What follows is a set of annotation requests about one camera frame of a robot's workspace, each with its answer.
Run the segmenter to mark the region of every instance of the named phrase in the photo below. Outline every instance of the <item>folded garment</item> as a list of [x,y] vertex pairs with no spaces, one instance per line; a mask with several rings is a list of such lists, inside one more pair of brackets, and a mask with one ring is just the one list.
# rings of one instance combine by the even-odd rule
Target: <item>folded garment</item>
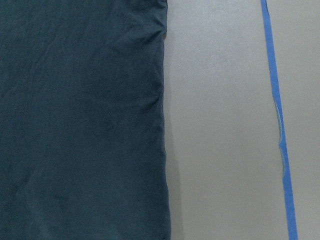
[[0,5],[0,239],[169,240],[167,2]]

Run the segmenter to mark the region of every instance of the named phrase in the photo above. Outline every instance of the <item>cloth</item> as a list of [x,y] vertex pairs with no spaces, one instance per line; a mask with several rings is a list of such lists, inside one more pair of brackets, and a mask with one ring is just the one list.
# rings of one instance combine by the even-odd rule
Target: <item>cloth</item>
[[0,239],[169,240],[165,0],[0,1]]

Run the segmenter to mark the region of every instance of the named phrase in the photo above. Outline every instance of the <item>blue line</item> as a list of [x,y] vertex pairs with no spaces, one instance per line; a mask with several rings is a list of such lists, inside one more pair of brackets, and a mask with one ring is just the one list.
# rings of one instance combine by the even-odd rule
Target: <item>blue line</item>
[[284,189],[284,201],[285,201],[288,234],[289,234],[289,240],[298,240],[294,194],[293,194],[292,183],[291,183],[285,124],[284,124],[284,118],[282,113],[282,105],[281,105],[281,97],[280,97],[280,89],[279,89],[279,81],[278,81],[276,54],[275,54],[274,40],[272,35],[272,27],[271,27],[271,20],[270,20],[270,15],[269,15],[268,6],[267,6],[267,0],[261,0],[261,6],[262,6],[262,15],[263,15],[263,23],[264,23],[265,40],[266,40],[266,49],[267,49],[269,70],[270,70],[272,95],[273,95],[274,103],[277,109],[279,130],[280,130],[279,147],[280,147],[280,151],[282,155],[282,163],[283,163],[282,182],[283,182],[283,189]]

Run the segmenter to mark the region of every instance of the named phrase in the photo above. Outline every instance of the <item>blue strip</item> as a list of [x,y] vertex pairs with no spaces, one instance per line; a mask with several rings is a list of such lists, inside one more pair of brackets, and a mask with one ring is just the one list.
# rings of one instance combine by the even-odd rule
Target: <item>blue strip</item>
[[282,155],[282,163],[283,163],[282,181],[283,181],[283,189],[284,189],[284,200],[285,200],[289,240],[298,240],[294,194],[292,190],[292,183],[291,183],[291,176],[290,176],[290,166],[289,166],[289,157],[288,157],[287,143],[286,143],[285,124],[284,124],[284,118],[282,113],[276,55],[275,55],[274,40],[272,36],[271,20],[270,20],[270,15],[268,11],[267,0],[261,0],[261,6],[262,6],[262,15],[263,15],[263,23],[264,23],[265,40],[266,40],[266,49],[267,49],[269,70],[270,70],[272,95],[273,95],[273,99],[277,109],[279,130],[280,130],[279,147],[280,147],[280,151]]

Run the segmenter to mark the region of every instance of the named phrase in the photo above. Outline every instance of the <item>dark blue cloth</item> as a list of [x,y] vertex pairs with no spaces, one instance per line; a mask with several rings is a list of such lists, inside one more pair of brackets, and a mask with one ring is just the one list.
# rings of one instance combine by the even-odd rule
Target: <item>dark blue cloth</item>
[[165,0],[0,2],[0,239],[169,240]]

